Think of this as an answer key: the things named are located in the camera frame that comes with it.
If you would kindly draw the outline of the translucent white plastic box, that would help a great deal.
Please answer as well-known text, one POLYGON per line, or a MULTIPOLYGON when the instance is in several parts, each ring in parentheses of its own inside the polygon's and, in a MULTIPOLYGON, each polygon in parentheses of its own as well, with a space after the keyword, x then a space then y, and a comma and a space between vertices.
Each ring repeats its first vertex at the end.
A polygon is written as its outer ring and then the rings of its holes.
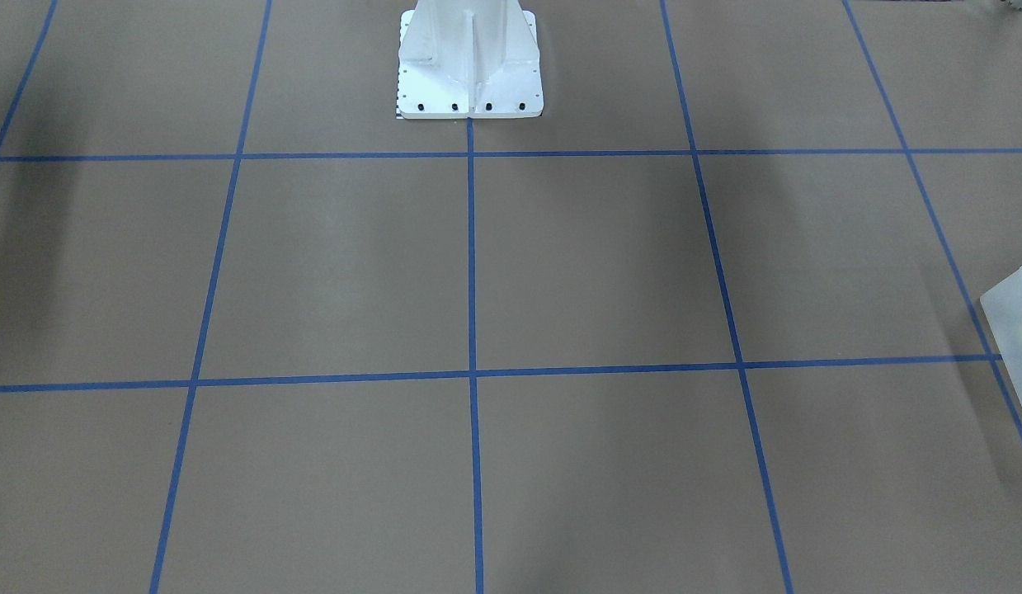
POLYGON ((1022 266, 983 293, 981 305, 1022 406, 1022 266))

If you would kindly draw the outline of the white pedestal column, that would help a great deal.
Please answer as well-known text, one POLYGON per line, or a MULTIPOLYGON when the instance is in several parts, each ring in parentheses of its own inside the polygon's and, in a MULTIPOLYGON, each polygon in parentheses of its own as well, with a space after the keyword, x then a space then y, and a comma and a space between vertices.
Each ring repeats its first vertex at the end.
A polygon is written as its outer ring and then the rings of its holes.
POLYGON ((398 33, 398 117, 544 113, 537 20, 520 2, 419 1, 402 12, 398 33))

